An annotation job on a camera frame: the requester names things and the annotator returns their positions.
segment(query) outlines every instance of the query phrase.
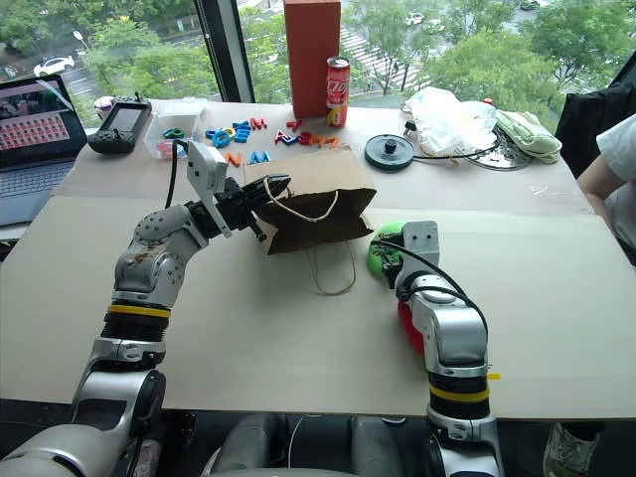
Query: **sneaker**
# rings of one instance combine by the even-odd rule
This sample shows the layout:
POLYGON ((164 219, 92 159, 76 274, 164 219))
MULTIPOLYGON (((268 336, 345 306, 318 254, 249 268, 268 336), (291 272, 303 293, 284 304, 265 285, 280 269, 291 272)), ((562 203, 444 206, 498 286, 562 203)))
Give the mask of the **sneaker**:
POLYGON ((598 439, 599 435, 593 441, 577 439, 560 423, 553 425, 544 453, 544 477, 586 477, 598 439))

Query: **black chair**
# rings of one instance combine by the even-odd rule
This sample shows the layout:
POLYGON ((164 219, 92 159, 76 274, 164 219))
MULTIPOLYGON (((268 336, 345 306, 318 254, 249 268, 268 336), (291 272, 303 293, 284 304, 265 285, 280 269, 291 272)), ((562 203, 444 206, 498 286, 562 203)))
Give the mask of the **black chair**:
POLYGON ((560 154, 576 178, 600 153, 596 136, 636 113, 636 88, 631 83, 588 94, 569 93, 561 113, 556 138, 560 154))

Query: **laptop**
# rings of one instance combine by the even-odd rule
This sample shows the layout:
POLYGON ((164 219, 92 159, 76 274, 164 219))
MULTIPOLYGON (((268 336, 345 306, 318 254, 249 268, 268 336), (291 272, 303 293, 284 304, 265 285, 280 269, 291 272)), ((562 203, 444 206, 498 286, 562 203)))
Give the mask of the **laptop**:
POLYGON ((59 75, 0 84, 0 226, 30 222, 85 144, 59 75))

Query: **cable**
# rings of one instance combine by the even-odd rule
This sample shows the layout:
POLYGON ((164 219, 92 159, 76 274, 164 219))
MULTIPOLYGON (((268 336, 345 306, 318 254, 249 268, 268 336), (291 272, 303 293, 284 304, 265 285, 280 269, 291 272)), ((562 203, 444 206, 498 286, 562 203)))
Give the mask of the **cable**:
POLYGON ((399 251, 399 252, 401 252, 401 253, 403 253, 405 255, 408 255, 408 256, 410 256, 412 258, 415 258, 418 261, 421 261, 424 265, 428 266, 429 268, 432 268, 439 275, 443 276, 448 283, 450 283, 455 289, 457 289, 457 291, 459 291, 462 294, 465 294, 464 290, 462 290, 461 286, 459 286, 459 284, 455 280, 453 280, 452 277, 448 273, 446 273, 444 270, 439 268, 437 265, 433 265, 430 261, 428 261, 423 256, 419 256, 418 254, 413 253, 410 250, 407 250, 403 246, 396 245, 394 243, 391 243, 390 241, 372 240, 371 241, 371 245, 380 245, 380 246, 392 248, 392 249, 397 250, 397 251, 399 251))
POLYGON ((135 467, 137 467, 139 454, 141 453, 141 444, 143 444, 143 439, 141 437, 137 437, 137 443, 135 444, 135 450, 133 451, 134 453, 132 454, 132 459, 130 460, 126 477, 132 477, 135 473, 135 467))
POLYGON ((294 437, 296 436, 296 432, 298 431, 298 426, 300 426, 300 423, 303 421, 303 419, 305 418, 305 416, 301 416, 298 419, 298 422, 296 422, 296 425, 294 426, 294 430, 291 433, 291 438, 289 439, 289 450, 287 451, 287 468, 291 469, 291 448, 294 445, 294 437))
POLYGON ((493 129, 493 132, 495 133, 495 136, 497 136, 497 139, 495 140, 495 143, 490 146, 487 147, 486 149, 480 149, 478 151, 475 152, 471 152, 470 154, 459 154, 459 155, 455 155, 455 156, 413 156, 413 159, 467 159, 469 157, 473 157, 473 156, 479 156, 481 154, 487 154, 489 152, 494 151, 495 149, 497 149, 500 145, 501 145, 501 134, 499 134, 499 132, 497 132, 496 129, 493 129))
POLYGON ((408 299, 411 296, 413 296, 415 293, 417 293, 418 291, 438 291, 440 293, 446 293, 448 295, 454 296, 455 298, 459 298, 460 300, 465 302, 468 306, 470 306, 477 312, 477 314, 481 318, 482 323, 484 324, 484 328, 486 329, 486 336, 488 336, 488 324, 486 323, 486 318, 484 317, 484 314, 481 312, 481 310, 475 304, 475 302, 471 300, 470 298, 468 298, 465 294, 459 293, 455 290, 450 290, 448 288, 443 288, 441 286, 417 286, 408 291, 408 295, 406 296, 406 301, 408 301, 408 299))
POLYGON ((172 194, 175 192, 175 181, 177 180, 177 157, 179 155, 178 146, 182 146, 188 154, 188 143, 173 139, 172 141, 172 169, 170 170, 170 186, 168 186, 168 197, 166 198, 166 209, 172 204, 172 194))

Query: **black round device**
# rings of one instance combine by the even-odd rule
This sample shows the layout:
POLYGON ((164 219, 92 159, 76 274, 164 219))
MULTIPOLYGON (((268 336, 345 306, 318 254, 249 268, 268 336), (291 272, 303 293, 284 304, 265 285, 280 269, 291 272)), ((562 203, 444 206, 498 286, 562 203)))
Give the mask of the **black round device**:
POLYGON ((365 159, 384 171, 397 171, 413 160, 413 146, 403 137, 381 134, 372 137, 365 146, 365 159))

